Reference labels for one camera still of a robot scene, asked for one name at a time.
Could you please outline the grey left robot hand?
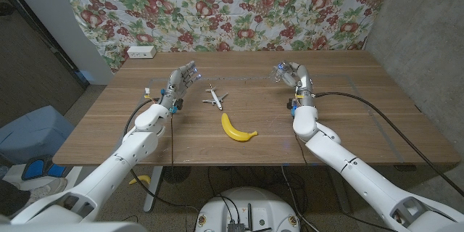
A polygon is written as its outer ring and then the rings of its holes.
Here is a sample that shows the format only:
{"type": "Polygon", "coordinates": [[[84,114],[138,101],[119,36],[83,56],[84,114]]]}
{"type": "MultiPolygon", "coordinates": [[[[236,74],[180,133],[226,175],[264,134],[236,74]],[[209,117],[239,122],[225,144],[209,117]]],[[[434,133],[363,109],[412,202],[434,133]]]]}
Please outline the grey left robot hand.
{"type": "Polygon", "coordinates": [[[195,61],[190,61],[172,71],[159,103],[163,107],[171,108],[174,103],[185,96],[187,89],[200,78],[201,75],[197,73],[195,61]]]}

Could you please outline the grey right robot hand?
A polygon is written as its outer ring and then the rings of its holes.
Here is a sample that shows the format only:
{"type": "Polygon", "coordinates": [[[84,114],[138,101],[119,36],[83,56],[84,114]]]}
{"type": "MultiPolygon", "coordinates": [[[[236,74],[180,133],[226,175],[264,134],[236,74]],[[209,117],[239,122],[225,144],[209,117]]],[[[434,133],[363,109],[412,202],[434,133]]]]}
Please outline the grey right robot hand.
{"type": "Polygon", "coordinates": [[[314,106],[312,79],[304,65],[282,61],[273,67],[275,81],[282,80],[294,89],[297,101],[302,106],[314,106]]]}

